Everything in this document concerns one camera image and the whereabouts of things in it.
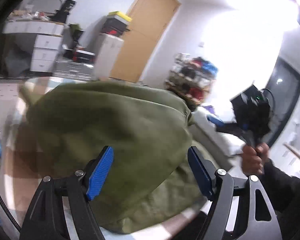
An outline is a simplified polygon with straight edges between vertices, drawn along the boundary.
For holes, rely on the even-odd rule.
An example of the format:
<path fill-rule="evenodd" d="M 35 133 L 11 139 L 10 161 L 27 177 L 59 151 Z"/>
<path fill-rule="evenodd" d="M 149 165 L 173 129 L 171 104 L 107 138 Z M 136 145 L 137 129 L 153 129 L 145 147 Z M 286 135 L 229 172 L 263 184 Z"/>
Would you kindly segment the person's right hand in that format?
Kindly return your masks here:
<path fill-rule="evenodd" d="M 268 161 L 269 146 L 260 143 L 256 148 L 244 145 L 241 154 L 241 168 L 246 176 L 263 174 L 263 167 Z"/>

